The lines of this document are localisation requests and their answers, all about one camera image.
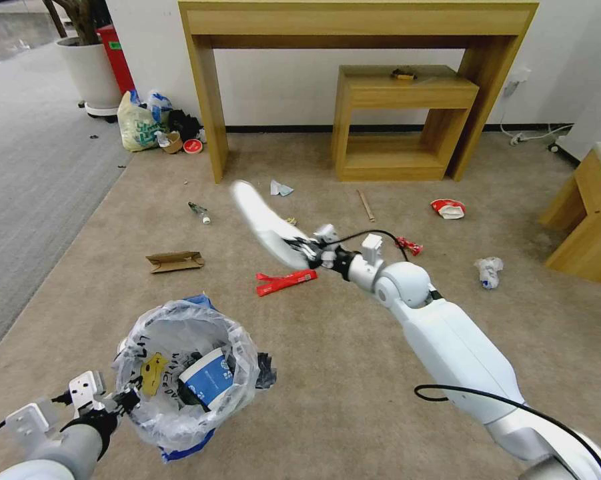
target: red lid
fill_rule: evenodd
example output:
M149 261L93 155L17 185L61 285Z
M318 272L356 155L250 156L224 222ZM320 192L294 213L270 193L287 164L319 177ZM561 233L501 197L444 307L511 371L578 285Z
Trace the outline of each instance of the red lid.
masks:
M202 142L196 139L189 139L182 145L182 148L187 153L200 153L202 152Z

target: carpet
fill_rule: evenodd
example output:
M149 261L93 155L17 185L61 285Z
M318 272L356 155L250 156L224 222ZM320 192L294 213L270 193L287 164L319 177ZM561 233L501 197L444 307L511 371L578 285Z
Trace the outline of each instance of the carpet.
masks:
M0 340L131 157L77 101L55 45L0 65Z
M0 344L0 420L39 395L56 395L86 369L109 368L119 340L146 310L170 299L209 295L250 332L278 368L278 382L223 424L197 455L163 465L129 421L115 433L96 479L504 479L523 466L481 425L449 404L426 403L428 382L392 316L338 274L267 297L254 275L283 275L233 206L234 179L251 181L283 217L312 232L341 235L375 227L425 249L415 261L509 358L527 402L601 445L601 285L547 270L564 234L536 219L573 168L539 143L511 148L483 135L465 179L423 183L339 183L330 136L230 135L237 151L224 181L208 158L161 151L134 155ZM268 195L271 178L288 197ZM463 201L464 219L438 217L429 202ZM188 201L210 210L202 225ZM348 242L358 248L356 241ZM149 273L145 255L198 250L199 270ZM390 242L385 258L400 256ZM500 286L480 286L473 262L504 260ZM0 432L0 469L21 451Z

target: plastic bottle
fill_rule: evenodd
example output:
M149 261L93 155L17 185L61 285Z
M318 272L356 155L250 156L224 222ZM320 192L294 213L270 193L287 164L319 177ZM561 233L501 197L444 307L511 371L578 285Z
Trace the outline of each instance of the plastic bottle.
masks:
M196 205L195 203L189 202L189 208L193 211L198 217L202 219L202 223L205 225L209 225L211 223L211 217L209 217L209 210L205 207L201 207L200 205Z

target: cardboard piece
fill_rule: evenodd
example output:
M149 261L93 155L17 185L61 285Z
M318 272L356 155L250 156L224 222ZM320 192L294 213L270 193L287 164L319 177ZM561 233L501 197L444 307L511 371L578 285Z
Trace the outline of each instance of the cardboard piece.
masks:
M205 265L205 259L200 252L193 251L154 253L148 255L147 260L155 267L151 273L202 268Z

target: flower pot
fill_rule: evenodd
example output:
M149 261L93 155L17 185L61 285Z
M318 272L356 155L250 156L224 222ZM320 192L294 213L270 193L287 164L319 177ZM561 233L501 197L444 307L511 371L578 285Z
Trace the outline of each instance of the flower pot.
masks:
M113 76L105 47L78 45L77 37L56 42L87 113L100 117L115 115L122 95Z

